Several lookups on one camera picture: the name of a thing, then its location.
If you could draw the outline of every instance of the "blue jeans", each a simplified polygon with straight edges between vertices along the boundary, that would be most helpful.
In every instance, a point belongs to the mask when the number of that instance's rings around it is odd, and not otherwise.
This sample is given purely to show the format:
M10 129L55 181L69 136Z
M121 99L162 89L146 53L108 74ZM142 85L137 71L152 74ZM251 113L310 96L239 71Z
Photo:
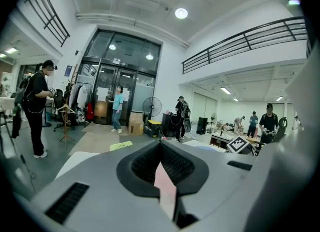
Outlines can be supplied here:
M119 119L121 117L121 110L119 111L119 113L117 113L117 110L112 110L112 124L113 124L113 128L118 130L121 129L121 125L119 122Z

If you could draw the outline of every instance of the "ceiling pipe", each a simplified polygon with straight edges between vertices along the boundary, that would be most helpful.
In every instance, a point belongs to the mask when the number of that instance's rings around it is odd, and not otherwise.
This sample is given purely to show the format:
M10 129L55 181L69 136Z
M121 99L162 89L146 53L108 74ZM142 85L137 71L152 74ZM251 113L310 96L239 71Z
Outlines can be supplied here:
M156 27L152 24L136 20L134 18L122 16L122 15L115 15L115 14L104 14L104 13L77 13L76 17L78 20L96 20L96 21L115 21L115 22L121 22L126 23L130 25L134 25L136 27L144 28L147 30L150 30L156 34L159 34L165 38L170 39L171 41L179 44L183 48L189 47L189 43L176 37L175 35Z

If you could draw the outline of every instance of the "glass door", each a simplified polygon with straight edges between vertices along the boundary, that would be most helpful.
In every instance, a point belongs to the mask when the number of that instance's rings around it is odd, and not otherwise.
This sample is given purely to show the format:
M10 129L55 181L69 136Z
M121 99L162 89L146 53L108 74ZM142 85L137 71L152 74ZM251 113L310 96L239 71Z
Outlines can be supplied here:
M116 94L116 88L118 86L123 87L123 105L120 118L120 124L122 126L128 126L129 116L133 101L133 90L135 85L136 72L127 69L118 69L117 77L115 80L113 98Z
M109 119L112 116L112 100L118 68L102 64L100 68L95 66L97 73L94 94L94 119L97 124L110 125Z

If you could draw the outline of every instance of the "blue poster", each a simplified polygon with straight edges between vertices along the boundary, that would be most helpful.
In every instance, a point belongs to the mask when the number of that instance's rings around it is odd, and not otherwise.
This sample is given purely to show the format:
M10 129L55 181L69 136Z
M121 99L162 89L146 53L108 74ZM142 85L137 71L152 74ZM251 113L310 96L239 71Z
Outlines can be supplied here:
M70 76L70 73L71 73L71 70L72 70L72 65L68 65L65 69L65 73L64 73L64 76L65 77L69 77Z

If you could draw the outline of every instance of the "black pants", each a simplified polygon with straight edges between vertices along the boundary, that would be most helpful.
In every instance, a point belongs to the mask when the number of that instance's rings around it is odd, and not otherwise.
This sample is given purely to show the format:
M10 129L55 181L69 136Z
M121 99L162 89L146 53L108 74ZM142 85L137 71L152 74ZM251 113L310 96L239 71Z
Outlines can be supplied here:
M246 135L249 137L249 135L251 134L251 137L253 138L255 136L255 132L256 132L256 127L249 126L248 133Z
M271 143L274 141L274 138L271 134L269 135L262 134L260 141L263 143Z
M185 125L184 125L184 118L180 118L179 124L177 124L176 129L175 129L175 138L179 139L180 137L180 130L181 130L181 137L185 135Z
M23 106L23 109L31 129L33 153L37 156L41 156L44 153L44 146L41 142L42 112L41 113L29 112L28 107L26 106Z

